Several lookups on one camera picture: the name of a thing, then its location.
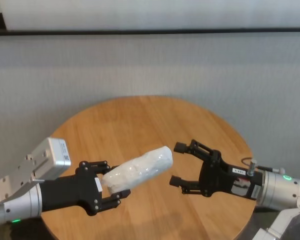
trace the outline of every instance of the wooden tabletop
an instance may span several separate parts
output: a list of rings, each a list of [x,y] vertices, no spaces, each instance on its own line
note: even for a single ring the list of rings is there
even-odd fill
[[[195,139],[218,149],[229,164],[252,154],[245,141],[212,112],[181,99],[123,97],[88,108],[52,135],[67,142],[73,175],[81,161],[122,164],[177,141]],[[80,207],[44,212],[42,218],[59,240],[223,240],[235,239],[248,223],[255,201],[217,192],[212,197],[182,194],[171,175],[197,181],[202,161],[173,153],[168,171],[137,186],[111,210],[88,216]],[[103,197],[108,196],[103,189]]]

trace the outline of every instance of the label sticker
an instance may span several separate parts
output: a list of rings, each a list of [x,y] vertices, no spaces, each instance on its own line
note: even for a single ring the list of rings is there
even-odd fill
[[[232,168],[232,172],[236,173],[236,174],[241,174],[241,175],[246,175],[246,171],[245,170],[241,170],[241,169],[237,169],[237,168]]]
[[[69,161],[70,157],[69,157],[66,141],[63,139],[60,139],[59,144],[60,144],[61,152],[63,155],[63,160]]]
[[[254,185],[254,188],[253,188],[253,191],[252,191],[252,194],[251,194],[251,198],[257,199],[257,197],[259,195],[259,192],[260,192],[260,189],[261,189],[261,186]]]
[[[98,189],[99,193],[102,192],[102,186],[101,186],[99,178],[95,177],[94,180],[95,180],[96,188]]]

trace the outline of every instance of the screw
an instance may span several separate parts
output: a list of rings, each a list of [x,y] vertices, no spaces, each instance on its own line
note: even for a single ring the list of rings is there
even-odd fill
[[[255,174],[256,167],[257,167],[257,161],[255,159],[251,159],[250,166],[246,174],[252,177]]]

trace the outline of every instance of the green indicator light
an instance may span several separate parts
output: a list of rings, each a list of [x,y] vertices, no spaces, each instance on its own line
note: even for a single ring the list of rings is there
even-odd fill
[[[288,180],[288,181],[291,181],[292,180],[292,177],[288,176],[288,175],[283,175],[283,178],[285,180]]]
[[[20,222],[21,221],[21,219],[16,219],[16,220],[13,220],[13,221],[11,221],[13,224],[15,224],[15,223],[18,223],[18,222]]]

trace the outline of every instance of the cable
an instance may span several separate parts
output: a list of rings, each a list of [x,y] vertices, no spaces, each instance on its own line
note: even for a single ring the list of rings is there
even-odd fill
[[[243,163],[244,165],[249,167],[250,165],[248,163],[246,163],[245,161],[246,160],[251,160],[251,159],[252,159],[252,157],[244,157],[244,158],[241,159],[241,163]]]
[[[244,157],[244,158],[241,159],[241,163],[243,163],[244,165],[249,167],[250,164],[246,163],[246,160],[251,160],[251,159],[252,159],[252,157],[250,157],[250,156],[249,157]],[[256,168],[259,169],[259,170],[263,170],[263,171],[273,172],[272,167],[257,165]]]

